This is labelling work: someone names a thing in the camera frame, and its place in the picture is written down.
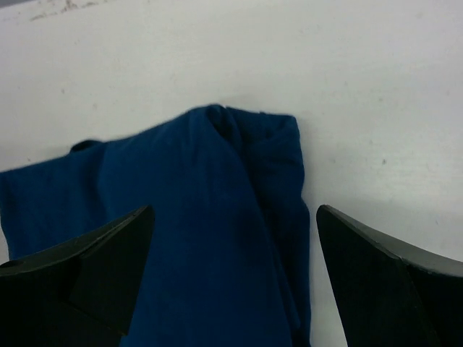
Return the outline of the navy blue printed t-shirt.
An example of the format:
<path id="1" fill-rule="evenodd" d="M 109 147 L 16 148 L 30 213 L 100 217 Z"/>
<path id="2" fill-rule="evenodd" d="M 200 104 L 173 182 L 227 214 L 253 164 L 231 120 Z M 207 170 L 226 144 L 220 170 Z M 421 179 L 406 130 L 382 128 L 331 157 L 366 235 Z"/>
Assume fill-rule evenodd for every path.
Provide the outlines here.
<path id="1" fill-rule="evenodd" d="M 293 116 L 209 105 L 3 172 L 1 227 L 20 258 L 150 205 L 123 346 L 308 346 L 304 179 Z"/>

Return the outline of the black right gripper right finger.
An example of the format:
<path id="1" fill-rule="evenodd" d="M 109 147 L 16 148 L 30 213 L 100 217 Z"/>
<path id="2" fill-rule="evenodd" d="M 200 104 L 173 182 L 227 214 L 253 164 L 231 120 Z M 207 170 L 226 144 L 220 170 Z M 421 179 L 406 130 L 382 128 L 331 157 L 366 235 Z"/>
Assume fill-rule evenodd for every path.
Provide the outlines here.
<path id="1" fill-rule="evenodd" d="M 462 263 L 321 205 L 320 244 L 348 346 L 461 346 Z"/>

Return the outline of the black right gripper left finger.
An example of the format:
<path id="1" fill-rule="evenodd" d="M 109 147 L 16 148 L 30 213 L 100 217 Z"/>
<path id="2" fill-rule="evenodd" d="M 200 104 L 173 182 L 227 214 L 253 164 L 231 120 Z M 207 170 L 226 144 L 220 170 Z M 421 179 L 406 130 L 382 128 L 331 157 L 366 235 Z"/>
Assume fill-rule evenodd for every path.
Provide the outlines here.
<path id="1" fill-rule="evenodd" d="M 2 346 L 118 346 L 129 332 L 155 215 L 142 207 L 1 265 Z"/>

